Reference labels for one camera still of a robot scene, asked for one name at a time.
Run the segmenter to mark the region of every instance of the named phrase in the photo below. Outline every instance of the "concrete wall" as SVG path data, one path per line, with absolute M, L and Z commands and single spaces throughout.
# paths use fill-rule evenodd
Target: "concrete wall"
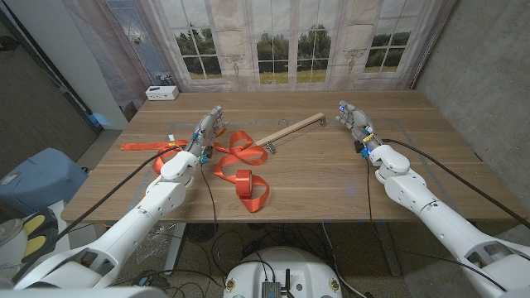
M 119 109 L 94 55 L 61 0 L 6 0 L 55 67 L 105 128 L 124 129 Z
M 416 89 L 530 211 L 528 28 L 528 1 L 459 1 Z

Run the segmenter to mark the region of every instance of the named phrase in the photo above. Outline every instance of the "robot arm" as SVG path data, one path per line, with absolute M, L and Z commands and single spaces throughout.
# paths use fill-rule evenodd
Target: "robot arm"
M 391 200 L 411 210 L 449 250 L 456 261 L 484 273 L 505 291 L 530 286 L 530 248 L 491 237 L 440 201 L 425 180 L 410 168 L 410 161 L 377 137 L 373 124 L 353 104 L 340 102 L 343 123 L 354 136 L 355 149 L 379 168 L 375 175 Z M 483 297 L 500 297 L 499 286 L 464 268 L 475 289 Z
M 26 274 L 15 290 L 32 285 L 102 288 L 113 283 L 123 264 L 164 214 L 182 204 L 193 184 L 195 168 L 211 156 L 223 109 L 218 106 L 195 127 L 192 141 L 161 168 L 146 195 L 109 231 L 93 243 L 45 260 Z

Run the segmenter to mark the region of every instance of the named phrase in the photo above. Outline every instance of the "white box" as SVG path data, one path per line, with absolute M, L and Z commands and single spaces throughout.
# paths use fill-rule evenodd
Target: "white box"
M 149 100 L 175 100 L 178 94 L 176 86 L 151 86 L 146 91 Z

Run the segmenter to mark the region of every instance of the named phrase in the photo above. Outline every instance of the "blue bin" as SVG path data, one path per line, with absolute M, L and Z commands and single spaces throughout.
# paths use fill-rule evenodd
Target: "blue bin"
M 17 172 L 21 174 L 4 184 Z M 70 202 L 88 174 L 54 148 L 28 158 L 0 180 L 0 201 L 29 215 L 60 200 Z

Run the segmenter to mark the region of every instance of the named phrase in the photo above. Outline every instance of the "orange ratchet strap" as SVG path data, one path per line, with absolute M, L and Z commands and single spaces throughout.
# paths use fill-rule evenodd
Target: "orange ratchet strap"
M 122 151 L 143 151 L 143 150 L 156 150 L 158 149 L 158 153 L 167 150 L 173 146 L 186 146 L 188 144 L 188 141 L 185 140 L 176 140 L 174 142 L 151 142 L 151 143 L 128 143 L 128 144 L 122 144 Z M 164 160 L 163 158 L 168 157 L 173 152 L 179 152 L 180 148 L 175 148 L 171 151 L 168 151 L 161 156 L 157 157 L 155 159 L 155 162 L 152 164 L 152 170 L 155 171 L 157 174 L 160 174 L 160 169 L 162 166 L 164 166 Z
M 234 143 L 240 140 L 246 140 L 245 144 L 234 147 Z M 215 150 L 230 154 L 228 156 L 223 156 L 219 160 L 217 166 L 214 168 L 214 174 L 235 184 L 236 194 L 241 199 L 243 205 L 250 212 L 256 212 L 260 210 L 267 201 L 270 192 L 268 184 L 262 177 L 253 175 L 250 170 L 238 170 L 236 175 L 226 176 L 223 173 L 222 167 L 233 164 L 236 161 L 243 161 L 253 166 L 259 166 L 264 163 L 268 158 L 267 152 L 260 146 L 251 147 L 253 143 L 254 140 L 246 132 L 238 131 L 234 132 L 232 136 L 230 136 L 228 149 L 224 148 L 217 142 L 213 145 Z M 260 195 L 256 199 L 252 199 L 253 185 L 265 185 L 267 189 L 263 195 Z

